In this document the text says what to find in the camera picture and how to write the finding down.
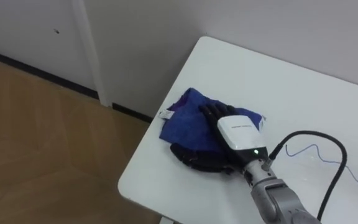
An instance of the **white table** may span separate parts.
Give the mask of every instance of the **white table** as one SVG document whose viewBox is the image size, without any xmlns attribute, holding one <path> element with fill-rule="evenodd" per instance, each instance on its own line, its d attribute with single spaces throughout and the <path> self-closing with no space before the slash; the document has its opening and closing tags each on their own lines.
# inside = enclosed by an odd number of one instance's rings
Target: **white table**
<svg viewBox="0 0 358 224">
<path fill-rule="evenodd" d="M 358 178 L 358 85 L 202 37 L 160 110 L 189 87 L 265 115 L 262 134 L 269 151 L 301 129 L 337 137 L 346 146 L 348 166 Z M 170 152 L 169 143 L 158 138 L 162 125 L 160 118 L 153 120 L 121 176 L 118 188 L 123 197 L 183 224 L 263 223 L 245 180 L 187 168 Z M 340 161 L 334 144 L 313 136 L 291 140 L 288 150 L 295 153 L 314 143 L 324 159 Z M 277 176 L 313 215 L 337 168 L 321 162 L 312 148 L 296 157 L 283 150 L 273 164 Z M 358 223 L 358 183 L 348 170 L 328 202 L 323 223 Z"/>
</svg>

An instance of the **baseboard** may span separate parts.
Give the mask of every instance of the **baseboard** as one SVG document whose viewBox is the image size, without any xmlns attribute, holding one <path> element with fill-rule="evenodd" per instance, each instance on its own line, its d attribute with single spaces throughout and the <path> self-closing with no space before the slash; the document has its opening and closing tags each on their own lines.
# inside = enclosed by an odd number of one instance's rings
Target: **baseboard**
<svg viewBox="0 0 358 224">
<path fill-rule="evenodd" d="M 137 118 L 139 120 L 145 121 L 147 123 L 151 123 L 153 121 L 153 118 L 147 115 L 144 115 L 142 113 L 136 112 L 134 110 L 131 110 L 129 108 L 126 108 L 125 106 L 118 105 L 117 103 L 112 104 L 112 108 L 116 111 L 122 112 L 124 114 L 127 114 L 131 117 Z"/>
<path fill-rule="evenodd" d="M 71 81 L 68 81 L 64 78 L 60 78 L 56 75 L 53 75 L 51 73 L 45 72 L 41 69 L 35 68 L 33 66 L 27 65 L 25 63 L 22 63 L 20 61 L 14 60 L 12 58 L 9 58 L 7 56 L 0 54 L 0 62 L 5 63 L 7 65 L 10 65 L 14 68 L 17 68 L 19 70 L 25 71 L 29 74 L 35 75 L 37 77 L 43 78 L 45 80 L 48 80 L 50 82 L 56 83 L 57 85 L 61 85 L 65 88 L 69 88 L 71 90 L 77 91 L 78 93 L 84 94 L 86 96 L 99 99 L 98 92 L 91 90 L 85 86 L 79 85 L 77 83 L 73 83 Z"/>
</svg>

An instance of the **towel label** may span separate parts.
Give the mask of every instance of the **towel label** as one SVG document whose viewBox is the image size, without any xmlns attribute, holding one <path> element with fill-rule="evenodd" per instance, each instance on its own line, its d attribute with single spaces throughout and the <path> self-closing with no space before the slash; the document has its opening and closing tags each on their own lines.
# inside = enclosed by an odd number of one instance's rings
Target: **towel label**
<svg viewBox="0 0 358 224">
<path fill-rule="evenodd" d="M 159 116 L 159 118 L 162 118 L 162 119 L 171 119 L 171 117 L 174 113 L 175 113 L 174 111 L 162 110 L 162 111 L 160 111 L 160 114 L 158 114 L 158 116 Z"/>
</svg>

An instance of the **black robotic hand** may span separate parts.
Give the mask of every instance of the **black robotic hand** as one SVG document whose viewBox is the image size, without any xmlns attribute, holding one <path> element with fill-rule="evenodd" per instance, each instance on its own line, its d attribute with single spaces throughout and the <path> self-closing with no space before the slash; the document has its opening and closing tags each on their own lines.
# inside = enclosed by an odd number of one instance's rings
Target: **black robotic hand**
<svg viewBox="0 0 358 224">
<path fill-rule="evenodd" d="M 204 114 L 218 144 L 225 152 L 229 167 L 242 172 L 249 162 L 256 159 L 267 159 L 268 154 L 266 147 L 232 149 L 222 136 L 222 133 L 218 128 L 219 119 L 227 116 L 240 115 L 233 106 L 217 103 L 215 105 L 200 106 L 200 111 Z"/>
<path fill-rule="evenodd" d="M 242 172 L 250 161 L 267 158 L 266 148 L 256 149 L 258 153 L 255 153 L 255 149 L 233 150 L 223 138 L 218 128 L 218 120 L 226 116 L 239 115 L 233 106 L 224 104 L 203 105 L 199 109 L 204 114 L 222 152 L 192 151 L 179 144 L 172 144 L 171 151 L 182 163 L 203 172 L 230 174 L 233 170 Z"/>
</svg>

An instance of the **black cable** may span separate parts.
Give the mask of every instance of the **black cable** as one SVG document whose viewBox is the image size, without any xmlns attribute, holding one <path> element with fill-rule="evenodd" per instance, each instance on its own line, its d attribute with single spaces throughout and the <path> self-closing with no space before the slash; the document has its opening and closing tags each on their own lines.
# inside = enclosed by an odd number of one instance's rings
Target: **black cable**
<svg viewBox="0 0 358 224">
<path fill-rule="evenodd" d="M 284 144 L 290 140 L 292 137 L 294 136 L 297 136 L 297 135 L 300 135 L 300 134 L 308 134 L 308 135 L 314 135 L 314 136 L 319 136 L 319 137 L 322 137 L 322 138 L 326 138 L 332 142 L 334 142 L 341 150 L 342 152 L 342 161 L 341 161 L 341 164 L 339 165 L 339 168 L 338 168 L 338 171 L 336 172 L 333 180 L 331 181 L 328 189 L 327 189 L 327 192 L 326 192 L 326 195 L 324 196 L 323 198 L 323 202 L 321 202 L 321 205 L 320 205 L 320 210 L 318 211 L 318 215 L 317 215 L 317 219 L 319 221 L 321 221 L 321 217 L 323 216 L 323 213 L 324 213 L 324 209 L 326 208 L 326 205 L 327 205 L 327 202 L 329 200 L 329 197 L 331 196 L 331 193 L 332 191 L 334 190 L 334 187 L 336 185 L 336 183 L 338 182 L 339 178 L 341 177 L 342 175 L 342 172 L 343 170 L 345 169 L 346 167 L 346 162 L 347 162 L 347 152 L 346 152 L 346 149 L 345 147 L 343 146 L 343 144 L 338 141 L 336 138 L 328 135 L 328 134 L 324 134 L 324 133 L 320 133 L 318 131 L 295 131 L 294 133 L 291 133 L 289 134 L 287 137 L 285 137 L 277 146 L 276 148 L 272 151 L 272 153 L 270 153 L 269 155 L 269 159 L 271 161 L 274 161 L 278 155 L 278 153 L 281 151 L 282 147 L 284 146 Z"/>
</svg>

